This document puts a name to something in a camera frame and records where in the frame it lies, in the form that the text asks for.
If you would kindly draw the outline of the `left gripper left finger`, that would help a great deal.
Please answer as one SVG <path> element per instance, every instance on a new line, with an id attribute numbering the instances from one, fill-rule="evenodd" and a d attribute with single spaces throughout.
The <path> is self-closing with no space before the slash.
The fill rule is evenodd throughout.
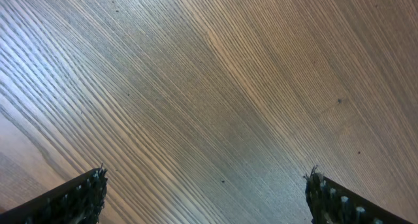
<path id="1" fill-rule="evenodd" d="M 96 224 L 105 205 L 107 169 L 94 168 L 1 214 L 1 223 Z"/>

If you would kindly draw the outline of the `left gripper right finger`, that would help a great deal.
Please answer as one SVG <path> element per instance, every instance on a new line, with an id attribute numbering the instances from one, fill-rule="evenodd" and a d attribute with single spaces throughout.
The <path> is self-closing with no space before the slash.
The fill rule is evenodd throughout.
<path id="1" fill-rule="evenodd" d="M 324 176 L 316 167 L 304 179 L 313 224 L 410 224 Z"/>

